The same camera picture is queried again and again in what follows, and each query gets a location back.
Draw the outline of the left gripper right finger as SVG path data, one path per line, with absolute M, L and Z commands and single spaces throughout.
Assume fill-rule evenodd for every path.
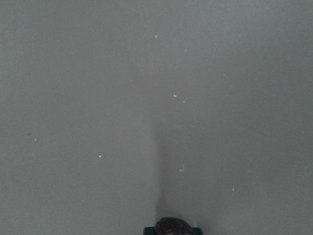
M 202 235 L 202 230 L 201 230 L 201 228 L 193 227 L 193 228 L 192 228 L 192 231 L 193 231 L 193 235 Z

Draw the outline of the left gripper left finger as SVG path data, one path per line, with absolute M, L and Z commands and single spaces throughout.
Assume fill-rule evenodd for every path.
M 155 235 L 154 227 L 145 227 L 143 229 L 143 235 Z

